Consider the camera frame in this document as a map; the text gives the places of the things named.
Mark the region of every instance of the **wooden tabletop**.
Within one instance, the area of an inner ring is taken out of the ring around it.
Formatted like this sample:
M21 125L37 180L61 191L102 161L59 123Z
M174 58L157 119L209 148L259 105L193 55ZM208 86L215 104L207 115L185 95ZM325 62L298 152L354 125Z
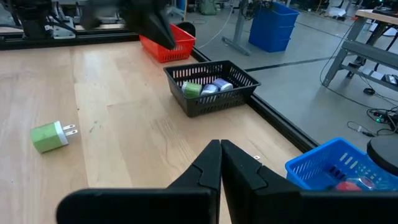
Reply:
M249 106L188 118L164 66L139 42L0 54L0 217L53 224L59 201L88 187L166 187L212 139L229 139L278 174L301 153ZM39 154L31 128L61 121L79 134ZM230 223L224 197L220 223Z
M372 12L373 9L360 9L356 11L357 16L365 17L368 19L375 19L377 21L387 22L390 24L398 25L398 18L392 16L385 16Z

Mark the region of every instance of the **black basket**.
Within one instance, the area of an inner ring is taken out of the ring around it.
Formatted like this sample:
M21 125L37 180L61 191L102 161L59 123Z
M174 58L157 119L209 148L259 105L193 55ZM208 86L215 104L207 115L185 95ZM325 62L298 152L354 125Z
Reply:
M229 60L167 67L164 71L169 78L170 91L188 117L243 105L260 85ZM184 82L206 85L213 83L217 78L231 83L234 86L233 90L195 98L187 98L182 92L181 87Z

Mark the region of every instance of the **red plastic basket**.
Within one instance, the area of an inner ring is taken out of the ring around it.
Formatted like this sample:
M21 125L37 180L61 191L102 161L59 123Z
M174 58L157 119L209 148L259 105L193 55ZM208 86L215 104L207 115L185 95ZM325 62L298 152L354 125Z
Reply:
M170 28L174 35L176 44L173 50L167 50L148 38L142 35L139 36L144 49L153 55L160 63L189 58L193 45L195 44L196 38L189 33L185 32L174 24L170 24Z

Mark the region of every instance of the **floor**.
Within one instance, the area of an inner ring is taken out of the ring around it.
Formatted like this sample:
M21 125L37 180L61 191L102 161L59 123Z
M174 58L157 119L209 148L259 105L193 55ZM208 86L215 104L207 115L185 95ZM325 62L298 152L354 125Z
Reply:
M245 56L221 40L222 36L233 38L236 15L237 11L231 15L220 34L205 45L224 26L229 9L219 11L216 16L188 14L187 20L197 28L196 47L212 60L231 60L241 68L251 71L249 73L262 83L255 93L316 142L321 144L343 137L366 150L366 143L370 138L347 128L347 122L355 121L371 131L386 128L368 118L365 107L336 95L320 84L322 68L341 44L342 37L353 23L352 20L340 22L313 12L300 11L287 50L271 54L248 42L251 21L247 21L241 44L251 50L252 54ZM359 41L365 42L370 34L364 30ZM391 40L392 37L381 37L376 47L385 49ZM396 44L391 52L398 53ZM347 62L350 60L354 60L354 56L347 58ZM331 63L332 61L326 66L322 76L326 74ZM368 62L366 67L373 68L374 65ZM379 67L379 71L396 73L383 66ZM357 76L351 81L347 80L345 74L346 72L340 71L330 88L373 108L389 109L394 106L376 96L365 95L363 89L368 85ZM380 94L398 100L396 92L373 82L371 85Z

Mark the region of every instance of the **blue bin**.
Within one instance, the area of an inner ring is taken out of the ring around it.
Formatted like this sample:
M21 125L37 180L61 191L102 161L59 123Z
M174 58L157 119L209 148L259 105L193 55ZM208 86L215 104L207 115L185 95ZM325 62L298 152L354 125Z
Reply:
M299 12L277 2L273 10L256 12L251 25L249 43L267 52L286 50Z
M366 153L341 138L318 146L285 165L287 179L307 190L325 190L346 177L367 177L395 190L398 178L375 165Z

